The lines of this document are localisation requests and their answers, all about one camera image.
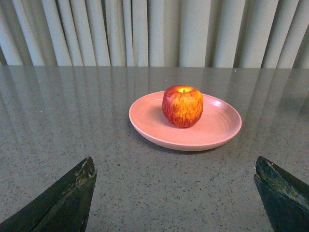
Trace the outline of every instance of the red apple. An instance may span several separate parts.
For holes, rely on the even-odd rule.
[[[187,128],[194,125],[203,113],[203,95],[190,86],[171,86],[164,92],[162,111],[173,125]]]

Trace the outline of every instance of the curtain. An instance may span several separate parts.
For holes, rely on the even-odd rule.
[[[309,68],[309,0],[0,1],[0,64]]]

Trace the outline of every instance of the plate rim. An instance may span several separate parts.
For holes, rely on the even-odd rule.
[[[152,143],[155,143],[155,142],[151,141],[150,139],[146,138],[145,136],[151,138],[151,139],[154,140],[154,141],[159,141],[159,142],[164,143],[164,144],[167,144],[167,145],[179,146],[179,147],[183,147],[183,148],[190,148],[190,147],[196,147],[196,148],[198,148],[198,149],[186,150],[186,151],[202,151],[202,150],[209,150],[209,149],[216,148],[216,147],[218,147],[218,146],[221,146],[221,145],[223,145],[223,144],[229,142],[233,137],[235,137],[235,136],[239,133],[239,131],[240,131],[240,129],[241,129],[241,126],[242,126],[242,118],[241,118],[239,112],[238,112],[232,105],[230,105],[229,103],[227,103],[227,102],[225,102],[225,101],[223,101],[223,100],[221,100],[221,99],[219,99],[219,98],[216,98],[216,97],[214,97],[214,96],[211,96],[211,95],[202,93],[202,95],[203,95],[204,97],[208,97],[208,98],[212,98],[212,99],[214,99],[214,100],[217,100],[217,101],[219,101],[219,102],[221,102],[221,103],[227,105],[228,107],[230,107],[230,108],[236,113],[236,115],[238,116],[238,119],[239,119],[239,124],[238,124],[236,130],[232,133],[232,135],[228,136],[228,137],[225,138],[225,139],[221,139],[221,140],[219,140],[219,141],[217,141],[217,142],[215,142],[215,143],[198,144],[198,145],[185,145],[185,144],[181,144],[181,143],[169,142],[169,141],[162,140],[162,139],[159,139],[159,138],[157,138],[157,137],[154,137],[154,136],[152,136],[152,135],[146,133],[145,131],[141,130],[141,129],[134,123],[134,120],[132,120],[132,116],[131,116],[131,115],[132,115],[132,108],[134,107],[135,104],[137,104],[137,102],[139,102],[139,101],[143,100],[144,98],[149,97],[149,96],[151,96],[151,95],[159,95],[159,94],[161,94],[161,95],[162,95],[162,98],[163,98],[164,91],[153,92],[153,93],[146,94],[146,95],[144,95],[144,96],[138,98],[137,100],[135,100],[135,101],[131,104],[130,109],[129,109],[129,119],[130,119],[130,121],[131,121],[133,127],[135,128],[135,130],[136,130],[142,137],[144,137],[145,139],[149,140],[149,141],[152,142]]]

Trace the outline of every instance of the granite countertop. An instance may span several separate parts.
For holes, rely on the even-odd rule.
[[[200,152],[144,139],[131,104],[179,84],[232,105],[240,132]],[[0,222],[91,156],[89,232],[272,231],[255,162],[309,183],[308,115],[309,70],[0,66]]]

